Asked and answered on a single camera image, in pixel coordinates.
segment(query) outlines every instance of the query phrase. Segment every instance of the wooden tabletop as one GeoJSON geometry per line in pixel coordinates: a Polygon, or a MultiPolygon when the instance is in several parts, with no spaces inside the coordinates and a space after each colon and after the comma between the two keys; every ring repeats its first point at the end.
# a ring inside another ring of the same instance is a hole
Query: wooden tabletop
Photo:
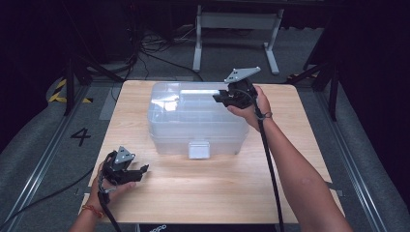
{"type": "MultiPolygon", "coordinates": [[[[150,164],[136,188],[109,208],[118,222],[278,223],[277,206],[260,133],[250,128],[238,155],[189,159],[159,155],[148,132],[147,110],[155,81],[126,81],[121,90],[96,167],[119,146],[136,154],[129,169],[150,164]]],[[[271,103],[274,119],[295,147],[332,182],[296,89],[256,84],[271,103]]],[[[91,180],[96,177],[96,170],[91,180]]],[[[285,223],[297,220],[278,180],[285,223]]],[[[338,206],[340,203],[333,192],[338,206]]]]}

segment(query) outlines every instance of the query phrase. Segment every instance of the wrist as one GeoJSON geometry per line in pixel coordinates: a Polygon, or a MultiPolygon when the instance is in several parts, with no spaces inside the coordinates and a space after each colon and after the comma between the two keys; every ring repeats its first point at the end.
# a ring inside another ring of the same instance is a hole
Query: wrist
{"type": "Polygon", "coordinates": [[[83,205],[81,206],[81,213],[94,216],[95,218],[103,218],[103,211],[99,211],[92,205],[83,205]]]}
{"type": "Polygon", "coordinates": [[[248,124],[250,124],[253,128],[255,128],[258,132],[260,132],[260,128],[259,128],[259,121],[262,121],[262,125],[269,125],[271,123],[274,123],[274,119],[272,117],[266,117],[264,119],[258,119],[257,117],[255,117],[252,120],[247,121],[248,124]]]}
{"type": "Polygon", "coordinates": [[[93,206],[94,209],[96,209],[97,211],[103,212],[103,207],[100,204],[100,200],[99,199],[88,199],[87,202],[85,203],[85,205],[90,205],[93,206]]]}

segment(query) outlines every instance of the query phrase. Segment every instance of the bracelet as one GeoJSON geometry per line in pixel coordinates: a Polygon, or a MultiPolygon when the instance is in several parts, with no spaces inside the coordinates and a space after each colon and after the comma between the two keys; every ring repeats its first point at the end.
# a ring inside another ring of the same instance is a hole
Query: bracelet
{"type": "Polygon", "coordinates": [[[98,218],[103,218],[103,212],[100,212],[94,208],[92,205],[83,205],[81,206],[82,210],[90,210],[92,211],[98,218]]]}
{"type": "Polygon", "coordinates": [[[274,115],[274,114],[273,114],[272,112],[267,112],[267,113],[262,114],[262,117],[261,117],[261,118],[256,115],[256,118],[257,118],[257,120],[262,121],[262,120],[264,120],[264,119],[266,119],[266,118],[272,118],[273,115],[274,115]]]}

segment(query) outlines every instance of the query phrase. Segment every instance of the metal rail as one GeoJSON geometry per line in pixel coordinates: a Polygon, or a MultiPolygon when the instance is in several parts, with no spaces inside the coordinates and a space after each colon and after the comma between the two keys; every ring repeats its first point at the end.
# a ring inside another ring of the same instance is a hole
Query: metal rail
{"type": "Polygon", "coordinates": [[[383,219],[380,217],[379,212],[371,198],[371,194],[367,189],[366,183],[362,178],[359,168],[354,161],[352,154],[343,138],[343,135],[338,127],[338,124],[334,122],[328,111],[328,103],[323,92],[315,92],[315,97],[319,101],[322,111],[326,115],[327,122],[335,135],[339,149],[341,150],[341,159],[346,167],[350,180],[353,183],[353,187],[359,197],[362,207],[365,210],[365,214],[370,223],[373,231],[387,231],[383,219]]]}
{"type": "MultiPolygon", "coordinates": [[[[75,102],[81,102],[82,99],[85,98],[87,92],[88,92],[89,86],[80,86],[78,88],[78,92],[75,96],[75,102]]],[[[20,196],[15,202],[15,205],[13,206],[12,210],[10,211],[9,215],[6,218],[6,221],[11,218],[11,216],[24,207],[28,206],[33,199],[34,195],[37,192],[37,189],[40,186],[40,183],[43,180],[43,177],[45,175],[45,172],[51,165],[51,162],[53,158],[55,157],[58,147],[60,145],[60,142],[62,140],[62,136],[64,135],[67,127],[69,126],[70,122],[73,119],[74,114],[78,110],[80,104],[77,103],[74,105],[72,112],[63,117],[62,121],[60,122],[60,125],[58,126],[56,132],[53,134],[50,142],[48,143],[47,147],[45,148],[45,151],[40,158],[36,168],[34,169],[33,173],[31,174],[30,178],[28,179],[23,191],[21,192],[20,196]]],[[[13,218],[8,225],[4,228],[4,231],[16,231],[18,224],[21,221],[21,218],[23,217],[24,213],[19,214],[15,218],[13,218]]]]}

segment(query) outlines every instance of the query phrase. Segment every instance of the clear plastic container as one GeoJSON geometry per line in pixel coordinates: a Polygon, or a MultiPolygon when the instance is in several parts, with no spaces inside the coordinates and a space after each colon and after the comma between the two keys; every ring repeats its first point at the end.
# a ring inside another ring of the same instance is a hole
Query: clear plastic container
{"type": "Polygon", "coordinates": [[[213,95],[219,82],[159,82],[153,86],[148,122],[159,154],[206,159],[238,154],[249,132],[246,121],[230,113],[213,95]]]}

